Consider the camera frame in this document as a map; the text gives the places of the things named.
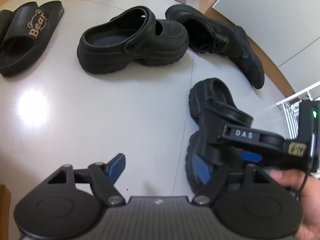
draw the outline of clog insole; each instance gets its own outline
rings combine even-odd
[[[137,29],[111,29],[101,33],[95,33],[88,37],[88,42],[94,46],[106,47],[119,44],[137,32]]]

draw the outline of metal screw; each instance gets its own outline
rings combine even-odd
[[[120,197],[120,196],[108,197],[108,202],[111,205],[119,205],[122,202],[122,197]]]
[[[194,200],[199,205],[206,205],[210,202],[210,198],[204,195],[196,196]]]

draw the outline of finger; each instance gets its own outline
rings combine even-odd
[[[270,176],[283,187],[291,187],[295,190],[299,190],[305,177],[305,173],[299,170],[272,170]],[[320,190],[320,182],[315,177],[309,176],[301,195],[312,194],[315,190]]]

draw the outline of black sneaker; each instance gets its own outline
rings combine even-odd
[[[240,26],[234,26],[241,42],[242,54],[239,57],[230,58],[233,63],[244,73],[249,82],[260,89],[264,84],[264,70],[259,57],[253,52],[247,34]]]
[[[137,6],[86,30],[77,56],[84,70],[110,73],[124,69],[132,59],[148,66],[177,62],[185,54],[188,41],[182,24],[157,20],[149,8]]]
[[[198,155],[208,163],[227,163],[232,168],[242,167],[242,150],[221,145],[218,140],[225,124],[251,127],[252,116],[236,108],[228,87],[217,78],[198,82],[189,94],[190,115],[199,125],[189,140],[186,155],[186,172],[193,192],[202,187],[194,172],[192,157]]]
[[[165,12],[165,17],[185,26],[189,34],[189,46],[196,52],[228,57],[242,54],[239,38],[230,25],[210,19],[189,5],[172,5]]]

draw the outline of gray textured surface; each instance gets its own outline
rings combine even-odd
[[[77,240],[233,240],[238,236],[209,208],[191,205],[186,197],[132,197],[128,205],[110,208],[101,222]],[[294,236],[282,238],[294,240]]]
[[[92,41],[92,45],[101,47],[116,45],[127,40],[134,33],[135,31],[123,31],[119,32],[118,34],[108,34],[108,32],[106,32],[105,36],[103,36],[104,34],[102,33],[102,37],[97,37],[94,41]]]

